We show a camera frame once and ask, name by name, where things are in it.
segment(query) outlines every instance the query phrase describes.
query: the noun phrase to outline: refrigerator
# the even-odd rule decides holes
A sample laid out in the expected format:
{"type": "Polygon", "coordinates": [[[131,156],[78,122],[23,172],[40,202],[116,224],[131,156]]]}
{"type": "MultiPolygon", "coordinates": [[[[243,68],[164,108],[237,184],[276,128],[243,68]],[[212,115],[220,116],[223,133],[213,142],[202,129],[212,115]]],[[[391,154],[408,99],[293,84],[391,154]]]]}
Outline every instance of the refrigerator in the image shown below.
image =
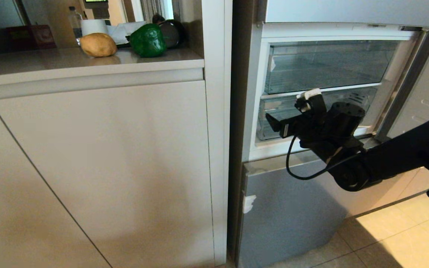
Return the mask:
{"type": "MultiPolygon", "coordinates": [[[[320,88],[327,109],[348,100],[366,110],[354,133],[365,148],[428,121],[429,3],[240,0],[233,14],[228,253],[237,267],[266,267],[322,246],[345,217],[407,186],[399,175],[349,193],[328,173],[292,178],[292,137],[266,113],[294,117],[296,95],[320,88]]],[[[292,151],[293,173],[325,167],[299,141],[292,151]]]]}

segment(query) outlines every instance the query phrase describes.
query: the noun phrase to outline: black cable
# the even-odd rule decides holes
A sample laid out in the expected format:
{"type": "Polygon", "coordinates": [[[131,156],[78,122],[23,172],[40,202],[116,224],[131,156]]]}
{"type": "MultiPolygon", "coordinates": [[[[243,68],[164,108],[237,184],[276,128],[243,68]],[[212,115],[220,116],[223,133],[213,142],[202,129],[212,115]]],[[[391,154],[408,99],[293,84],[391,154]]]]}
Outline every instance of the black cable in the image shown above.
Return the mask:
{"type": "Polygon", "coordinates": [[[333,164],[332,166],[326,167],[326,168],[320,170],[319,172],[317,172],[317,173],[315,173],[313,175],[310,175],[310,176],[307,176],[307,177],[301,177],[301,176],[298,176],[298,175],[292,173],[291,169],[289,168],[289,156],[291,155],[292,146],[293,146],[294,141],[296,140],[297,137],[298,137],[297,135],[294,135],[294,137],[293,137],[293,139],[291,141],[291,145],[289,145],[289,151],[287,152],[287,157],[286,157],[286,170],[289,173],[289,175],[291,175],[294,178],[297,178],[299,180],[310,180],[310,179],[313,179],[313,178],[315,178],[315,177],[317,177],[317,176],[319,176],[319,175],[321,175],[321,174],[329,171],[330,169],[335,168],[336,166],[340,165],[341,163],[344,163],[347,160],[350,160],[352,158],[357,157],[357,154],[354,154],[353,156],[349,156],[349,157],[347,157],[345,159],[342,159],[342,161],[337,162],[337,163],[333,164]]]}

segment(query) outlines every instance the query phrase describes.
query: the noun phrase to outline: plastic bottle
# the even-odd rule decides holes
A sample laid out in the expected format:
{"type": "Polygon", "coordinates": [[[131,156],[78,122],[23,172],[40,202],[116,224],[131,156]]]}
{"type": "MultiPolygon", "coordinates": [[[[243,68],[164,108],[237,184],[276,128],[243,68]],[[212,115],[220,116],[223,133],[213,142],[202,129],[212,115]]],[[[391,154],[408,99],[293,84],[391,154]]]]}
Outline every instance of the plastic bottle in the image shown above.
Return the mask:
{"type": "Polygon", "coordinates": [[[82,15],[75,11],[75,7],[69,7],[69,10],[69,22],[72,26],[77,44],[80,45],[80,38],[82,37],[82,27],[80,25],[80,21],[82,21],[82,15]]]}

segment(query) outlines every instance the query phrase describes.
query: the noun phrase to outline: white countertop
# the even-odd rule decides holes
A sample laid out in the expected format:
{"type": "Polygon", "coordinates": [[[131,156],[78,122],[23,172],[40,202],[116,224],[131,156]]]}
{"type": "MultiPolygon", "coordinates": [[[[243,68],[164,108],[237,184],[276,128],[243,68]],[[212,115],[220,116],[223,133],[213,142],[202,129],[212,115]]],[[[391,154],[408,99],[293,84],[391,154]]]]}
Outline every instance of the white countertop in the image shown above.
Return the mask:
{"type": "Polygon", "coordinates": [[[203,67],[203,58],[188,48],[167,50],[155,58],[141,58],[131,48],[119,49],[114,56],[105,58],[87,56],[80,48],[23,51],[0,54],[0,85],[85,75],[203,67]]]}

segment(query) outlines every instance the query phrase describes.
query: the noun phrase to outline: red box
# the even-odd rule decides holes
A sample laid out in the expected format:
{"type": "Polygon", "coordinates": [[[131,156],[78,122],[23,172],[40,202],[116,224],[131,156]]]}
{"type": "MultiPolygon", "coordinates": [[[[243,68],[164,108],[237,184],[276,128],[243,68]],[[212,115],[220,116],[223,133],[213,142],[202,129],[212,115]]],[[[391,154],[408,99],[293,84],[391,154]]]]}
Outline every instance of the red box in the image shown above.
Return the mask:
{"type": "Polygon", "coordinates": [[[9,27],[6,30],[15,51],[57,47],[49,25],[9,27]]]}

